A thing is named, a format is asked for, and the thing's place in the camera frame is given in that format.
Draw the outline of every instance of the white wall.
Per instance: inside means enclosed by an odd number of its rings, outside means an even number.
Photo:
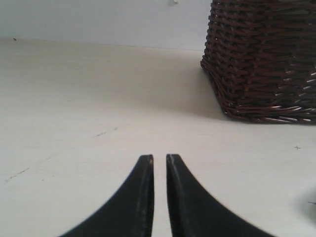
[[[210,0],[0,0],[0,38],[202,50]]]

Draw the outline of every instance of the white floor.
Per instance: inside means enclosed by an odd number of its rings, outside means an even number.
[[[222,115],[202,52],[0,40],[0,236],[54,237],[155,157],[153,237],[170,237],[165,154],[278,237],[316,235],[316,126]]]

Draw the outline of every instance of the woven basket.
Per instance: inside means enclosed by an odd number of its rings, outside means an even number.
[[[224,111],[316,123],[316,0],[214,0],[201,66]]]

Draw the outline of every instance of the wicker basket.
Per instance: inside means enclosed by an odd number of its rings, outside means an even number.
[[[316,123],[316,0],[214,0],[201,66],[230,117]]]

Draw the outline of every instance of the white surface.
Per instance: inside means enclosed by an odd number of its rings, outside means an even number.
[[[0,0],[0,38],[202,50],[210,0]]]
[[[179,153],[236,214],[279,237],[314,237],[316,127],[227,119],[201,56],[0,40],[0,236],[62,234],[153,153],[153,237],[170,237],[165,154]]]

